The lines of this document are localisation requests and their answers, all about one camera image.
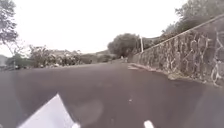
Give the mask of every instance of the overcast sky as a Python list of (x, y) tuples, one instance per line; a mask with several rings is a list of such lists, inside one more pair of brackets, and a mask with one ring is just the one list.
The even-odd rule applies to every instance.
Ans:
[[(156, 37), (178, 20), (186, 0), (14, 0), (19, 40), (50, 49), (92, 53), (114, 37), (135, 33)], [(10, 52), (0, 46), (0, 54)]]

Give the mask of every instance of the stone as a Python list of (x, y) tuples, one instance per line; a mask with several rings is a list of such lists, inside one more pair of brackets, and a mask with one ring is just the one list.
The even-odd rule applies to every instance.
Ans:
[(180, 62), (180, 71), (184, 74), (186, 74), (186, 69), (187, 69), (187, 61), (186, 60), (182, 60)]
[(216, 80), (217, 73), (218, 73), (217, 67), (214, 67), (214, 69), (212, 70), (212, 75), (211, 75), (211, 78), (213, 81)]
[(224, 48), (218, 49), (218, 51), (216, 53), (216, 59), (217, 59), (217, 61), (224, 62)]
[(206, 49), (206, 39), (204, 36), (200, 37), (200, 39), (198, 40), (198, 48), (200, 50), (201, 53), (203, 53)]
[(191, 49), (193, 51), (197, 51), (198, 50), (198, 44), (195, 40), (191, 41)]
[(219, 76), (224, 78), (224, 63), (218, 63), (217, 68)]
[(224, 78), (217, 78), (215, 84), (219, 86), (224, 86)]
[(204, 63), (212, 63), (215, 56), (215, 48), (207, 48), (203, 55)]
[(224, 31), (218, 33), (218, 40), (224, 46)]

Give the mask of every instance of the pole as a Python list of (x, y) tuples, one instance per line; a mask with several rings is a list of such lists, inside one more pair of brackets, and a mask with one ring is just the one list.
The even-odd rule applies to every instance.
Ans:
[(141, 39), (141, 52), (143, 52), (144, 51), (144, 46), (143, 46), (143, 41), (142, 41), (142, 37), (140, 37), (140, 39)]

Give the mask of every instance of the white object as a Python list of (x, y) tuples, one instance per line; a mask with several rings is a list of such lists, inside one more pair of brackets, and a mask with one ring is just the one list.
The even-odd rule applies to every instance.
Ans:
[(18, 128), (80, 128), (74, 123), (57, 94)]
[(144, 122), (144, 126), (145, 126), (145, 128), (154, 128), (152, 122), (149, 120)]

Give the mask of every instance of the stone wall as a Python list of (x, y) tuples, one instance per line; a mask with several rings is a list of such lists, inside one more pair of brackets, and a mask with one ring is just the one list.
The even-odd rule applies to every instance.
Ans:
[(224, 86), (224, 15), (136, 54), (129, 62)]

